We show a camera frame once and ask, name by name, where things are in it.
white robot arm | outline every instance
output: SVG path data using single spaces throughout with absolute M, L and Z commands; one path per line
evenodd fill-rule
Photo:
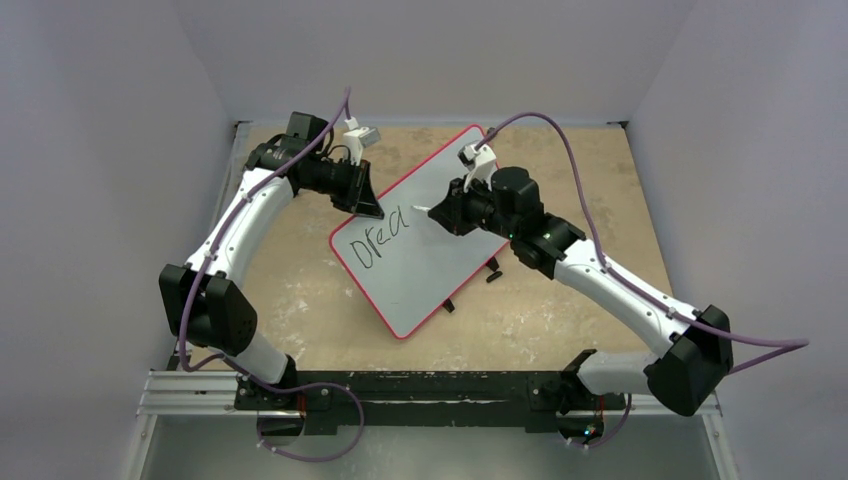
M 714 306 L 698 311 L 653 288 L 609 256 L 599 259 L 594 242 L 580 229 L 544 211 L 539 187 L 527 170 L 502 168 L 487 181 L 495 162 L 489 146 L 467 145 L 459 159 L 469 173 L 451 181 L 438 205 L 422 207 L 431 219 L 454 235 L 481 228 L 510 240 L 524 265 L 591 298 L 650 349 L 617 355 L 584 351 L 564 371 L 573 389 L 593 395 L 651 394 L 672 411 L 694 414 L 733 366 L 730 340 L 706 334 L 668 312 L 724 331 L 730 329 L 727 316 Z M 662 299 L 668 311 L 633 293 L 616 276 Z
M 159 288 L 165 304 L 171 333 L 179 337 L 180 324 L 188 322 L 186 339 L 225 355 L 229 361 L 270 384 L 292 384 L 294 360 L 277 350 L 259 332 L 256 311 L 241 289 L 244 276 L 271 222 L 292 201 L 300 189 L 330 196 L 335 208 L 356 215 L 382 219 L 383 210 L 374 195 L 370 163 L 361 158 L 362 149 L 379 140 L 376 129 L 358 128 L 345 137 L 346 145 L 359 146 L 356 160 L 352 155 L 334 162 L 328 149 L 318 144 L 284 174 L 253 191 L 266 178 L 315 140 L 327 122 L 302 113 L 289 119 L 285 134 L 260 144 L 249 156 L 236 197 L 209 234 L 203 245 L 189 256 L 183 266 L 166 265 L 159 276 Z M 240 202 L 247 202 L 238 214 L 231 213 Z M 226 232 L 213 253 L 210 246 L 218 233 Z M 190 286 L 209 258 L 194 298 Z M 190 304 L 188 318 L 183 318 Z

purple cable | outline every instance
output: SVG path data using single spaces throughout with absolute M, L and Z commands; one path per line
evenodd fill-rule
M 348 106 L 348 100 L 349 99 L 350 99 L 350 87 L 345 88 L 344 101 L 339 106 L 338 110 L 336 111 L 336 114 L 333 116 L 333 119 L 327 124 L 327 126 L 324 128 L 324 130 L 322 130 L 321 133 L 318 134 L 318 136 L 314 140 L 312 140 L 312 142 L 310 142 L 309 145 L 307 145 L 297 155 L 292 157 L 288 162 L 286 162 L 280 168 L 275 170 L 274 173 L 268 175 L 267 177 L 262 179 L 259 183 L 257 183 L 253 188 L 251 188 L 247 192 L 246 197 L 252 198 L 254 195 L 256 195 L 256 193 L 259 190 L 261 190 L 263 187 L 265 187 L 274 178 L 276 178 L 277 176 L 286 172 L 289 168 L 291 168 L 292 165 L 294 165 L 295 163 L 300 161 L 300 159 L 303 158 L 308 152 L 312 151 L 315 147 L 317 147 L 318 143 L 321 142 L 324 139 L 324 137 L 327 135 L 327 133 L 329 133 L 329 131 L 332 130 L 332 128 L 335 126 L 336 122 L 342 116 L 342 112 L 344 112 L 346 114 L 346 117 L 348 119 L 350 119 L 351 118 L 350 117 L 350 107 Z M 188 299 L 186 300 L 185 307 L 183 308 L 182 317 L 180 319 L 180 335 L 179 335 L 179 340 L 177 342 L 178 343 L 178 352 L 179 352 L 179 357 L 180 357 L 180 365 L 182 366 L 183 370 L 185 370 L 187 372 L 194 372 L 194 371 L 197 371 L 198 369 L 200 369 L 201 367 L 203 367 L 204 365 L 208 364 L 212 360 L 223 358 L 224 362 L 227 365 L 229 365 L 231 368 L 242 373 L 243 375 L 251 376 L 253 378 L 253 381 L 256 382 L 258 385 L 260 385 L 262 388 L 265 388 L 266 390 L 274 392 L 274 393 L 290 394 L 290 393 L 302 392 L 304 390 L 309 390 L 309 389 L 312 389 L 312 388 L 334 388 L 336 390 L 341 390 L 342 392 L 344 392 L 346 395 L 348 395 L 350 398 L 353 399 L 354 404 L 356 404 L 356 408 L 359 410 L 359 430 L 357 430 L 356 436 L 353 438 L 353 440 L 350 442 L 350 444 L 347 447 L 343 448 L 342 450 L 340 450 L 340 451 L 338 451 L 338 452 L 336 452 L 332 455 L 327 455 L 327 456 L 324 456 L 324 457 L 306 457 L 306 456 L 297 455 L 297 454 L 294 454 L 294 453 L 284 452 L 282 450 L 278 450 L 276 447 L 271 447 L 260 436 L 260 443 L 265 448 L 272 451 L 273 453 L 277 453 L 277 454 L 286 456 L 288 458 L 292 458 L 294 460 L 300 460 L 300 461 L 303 461 L 303 462 L 326 462 L 326 461 L 330 461 L 330 460 L 335 460 L 335 459 L 341 457 L 342 455 L 346 454 L 347 452 L 351 451 L 353 449 L 353 447 L 356 446 L 357 442 L 359 442 L 359 439 L 362 437 L 362 431 L 365 427 L 365 412 L 362 409 L 362 404 L 360 403 L 359 399 L 356 398 L 356 395 L 354 395 L 353 392 L 351 392 L 347 388 L 345 388 L 341 385 L 334 384 L 334 383 L 311 383 L 311 384 L 308 384 L 308 385 L 302 385 L 302 386 L 299 386 L 299 387 L 288 388 L 288 389 L 277 388 L 277 387 L 274 387 L 274 386 L 271 386 L 271 385 L 265 383 L 264 381 L 262 381 L 262 380 L 260 380 L 256 377 L 253 377 L 252 375 L 250 375 L 249 372 L 245 371 L 244 369 L 242 369 L 241 367 L 239 367 L 234 362 L 230 361 L 223 354 L 220 354 L 220 353 L 215 354 L 215 355 L 210 355 L 210 356 L 204 358 L 203 360 L 201 360 L 200 362 L 198 362 L 196 365 L 189 364 L 188 355 L 186 354 L 186 335 L 188 333 L 188 318 L 191 314 L 191 307 L 194 305 L 194 299 L 197 296 L 197 291 L 200 289 L 200 281 L 203 279 L 203 275 L 209 269 L 209 264 L 212 262 L 212 257 L 215 255 L 215 251 L 217 251 L 218 247 L 221 245 L 221 240 L 223 240 L 224 235 L 227 234 L 227 231 L 230 229 L 230 226 L 232 225 L 233 221 L 235 221 L 236 217 L 241 212 L 241 210 L 244 208 L 244 206 L 247 205 L 247 203 L 248 203 L 247 200 L 245 200 L 244 198 L 239 200 L 238 203 L 236 203 L 236 205 L 233 207 L 233 210 L 230 212 L 230 214 L 227 215 L 227 217 L 221 223 L 221 228 L 218 229 L 218 233 L 215 235 L 215 237 L 212 239 L 212 242 L 209 245 L 209 255 L 207 255 L 204 258 L 203 262 L 200 264 L 200 268 L 197 270 L 197 274 L 195 275 L 194 281 L 191 284 L 191 288 L 189 289 L 189 293 L 188 293 Z
M 263 447 L 265 447 L 265 449 L 267 449 L 269 452 L 276 453 L 277 455 L 282 455 L 283 457 L 291 458 L 292 460 L 298 460 L 298 461 L 301 461 L 301 462 L 309 462 L 309 463 L 329 462 L 329 461 L 335 460 L 335 459 L 345 455 L 347 452 L 353 450 L 353 447 L 355 447 L 356 444 L 359 443 L 359 439 L 362 438 L 362 433 L 365 431 L 365 411 L 362 408 L 362 402 L 360 402 L 359 399 L 356 398 L 356 395 L 354 395 L 353 392 L 351 392 L 347 388 L 345 388 L 345 387 L 343 387 L 343 386 L 341 386 L 337 383 L 325 383 L 325 382 L 310 383 L 308 385 L 301 385 L 299 387 L 294 387 L 294 388 L 277 388 L 273 385 L 269 385 L 269 384 L 263 382 L 262 380 L 254 377 L 253 375 L 250 374 L 250 372 L 239 367 L 238 365 L 236 365 L 234 362 L 232 362 L 229 359 L 224 359 L 224 363 L 226 363 L 227 365 L 230 366 L 230 368 L 241 373 L 242 375 L 250 377 L 253 380 L 254 383 L 256 383 L 260 387 L 262 387 L 265 390 L 268 390 L 269 392 L 272 392 L 272 393 L 279 393 L 279 394 L 282 394 L 282 395 L 290 395 L 292 393 L 299 393 L 299 392 L 303 392 L 303 391 L 306 391 L 306 390 L 311 390 L 313 388 L 333 388 L 333 389 L 336 389 L 336 390 L 341 390 L 345 395 L 347 395 L 348 397 L 351 398 L 351 400 L 353 400 L 354 405 L 356 405 L 356 409 L 359 411 L 359 427 L 356 429 L 356 434 L 353 436 L 353 439 L 350 441 L 350 443 L 348 443 L 347 446 L 345 446 L 343 449 L 339 450 L 338 452 L 333 453 L 331 455 L 324 456 L 324 457 L 307 457 L 307 456 L 304 456 L 304 455 L 298 455 L 296 453 L 287 452 L 287 451 L 281 450 L 281 449 L 279 449 L 279 448 L 277 448 L 273 445 L 270 445 L 268 442 L 265 441 L 265 438 L 262 437 L 262 421 L 260 420 L 260 421 L 256 422 L 256 436 L 259 437 L 259 444 L 262 445 Z
M 592 214 L 589 212 L 589 206 L 586 204 L 586 198 L 583 194 L 583 182 L 580 180 L 580 173 L 577 171 L 577 161 L 574 159 L 574 152 L 571 150 L 571 144 L 569 143 L 568 138 L 566 138 L 565 133 L 562 131 L 562 128 L 560 128 L 560 126 L 557 125 L 557 123 L 551 117 L 549 117 L 545 114 L 536 113 L 536 112 L 525 112 L 525 113 L 519 113 L 518 115 L 514 115 L 514 116 L 504 120 L 500 125 L 495 127 L 493 130 L 489 131 L 489 133 L 487 133 L 486 136 L 483 137 L 483 139 L 480 140 L 479 143 L 477 143 L 477 146 L 475 148 L 482 147 L 483 145 L 485 145 L 486 143 L 491 141 L 492 138 L 494 138 L 494 136 L 497 135 L 498 132 L 501 131 L 501 129 L 503 129 L 504 127 L 506 127 L 510 123 L 518 120 L 519 118 L 524 118 L 524 117 L 541 118 L 542 120 L 548 122 L 552 127 L 554 127 L 554 130 L 556 130 L 557 134 L 559 134 L 559 138 L 562 140 L 563 145 L 565 145 L 565 150 L 568 152 L 568 161 L 571 163 L 571 171 L 574 174 L 574 183 L 577 186 L 577 197 L 580 200 L 580 209 L 583 210 L 583 216 L 586 217 L 586 223 L 589 224 L 589 230 L 591 230 L 592 238 L 595 241 L 595 254 L 598 256 L 598 261 L 600 262 L 600 265 L 602 267 L 604 267 L 610 273 L 610 275 L 613 278 L 618 280 L 619 283 L 621 283 L 622 285 L 627 287 L 631 292 L 639 295 L 640 297 L 642 297 L 645 301 L 647 301 L 651 305 L 662 310 L 666 315 L 671 313 L 671 316 L 674 317 L 674 319 L 679 320 L 683 323 L 686 323 L 689 326 L 695 327 L 699 330 L 703 330 L 707 333 L 711 333 L 711 334 L 716 335 L 718 337 L 726 338 L 726 339 L 729 339 L 729 340 L 732 340 L 732 341 L 735 341 L 735 342 L 745 343 L 745 344 L 748 344 L 748 345 L 754 345 L 754 346 L 758 346 L 758 347 L 777 348 L 777 350 L 766 353 L 764 355 L 760 355 L 759 357 L 756 357 L 752 360 L 748 360 L 747 362 L 741 363 L 741 364 L 733 367 L 729 372 L 730 374 L 741 372 L 742 370 L 745 370 L 747 368 L 751 368 L 754 365 L 758 365 L 760 363 L 763 363 L 766 360 L 770 360 L 774 357 L 783 355 L 785 353 L 792 352 L 794 350 L 798 350 L 799 348 L 803 348 L 803 347 L 806 347 L 807 345 L 809 345 L 810 341 L 807 340 L 807 339 L 764 340 L 764 339 L 760 339 L 760 338 L 748 337 L 748 336 L 745 336 L 745 335 L 738 335 L 738 334 L 731 333 L 731 332 L 725 332 L 724 330 L 719 330 L 718 328 L 711 327 L 709 325 L 705 325 L 703 323 L 696 322 L 695 320 L 687 318 L 686 316 L 684 316 L 680 312 L 671 311 L 669 309 L 669 307 L 666 304 L 664 304 L 661 300 L 654 298 L 651 294 L 642 290 L 637 285 L 634 285 L 628 279 L 624 278 L 624 276 L 622 276 L 620 273 L 618 273 L 612 266 L 610 266 L 607 263 L 606 255 L 604 255 L 603 248 L 601 247 L 601 237 L 600 237 L 600 235 L 598 235 L 598 230 L 595 227 L 595 221 L 592 218 Z

